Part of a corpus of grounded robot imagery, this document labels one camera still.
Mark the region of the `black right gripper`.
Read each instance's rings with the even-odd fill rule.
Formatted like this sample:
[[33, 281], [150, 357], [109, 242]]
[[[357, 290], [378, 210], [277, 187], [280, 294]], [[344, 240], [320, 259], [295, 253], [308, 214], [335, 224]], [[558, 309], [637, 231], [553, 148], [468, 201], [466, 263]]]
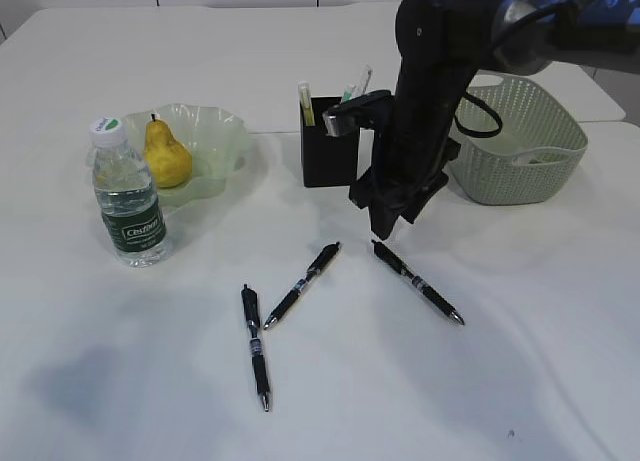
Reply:
[[380, 240], [401, 217], [413, 224], [447, 185], [444, 166], [460, 149], [449, 129], [472, 78], [462, 65], [400, 68], [390, 123], [375, 135], [371, 166], [349, 192], [356, 206], [368, 208]]

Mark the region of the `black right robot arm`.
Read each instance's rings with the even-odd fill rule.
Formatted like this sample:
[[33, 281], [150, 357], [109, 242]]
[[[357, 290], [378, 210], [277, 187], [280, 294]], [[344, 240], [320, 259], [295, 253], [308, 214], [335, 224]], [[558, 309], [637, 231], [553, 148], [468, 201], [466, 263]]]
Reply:
[[380, 239], [446, 184], [449, 130], [477, 72], [530, 76], [559, 61], [637, 73], [639, 0], [402, 0], [395, 39], [394, 91], [359, 110], [374, 148], [350, 192]]

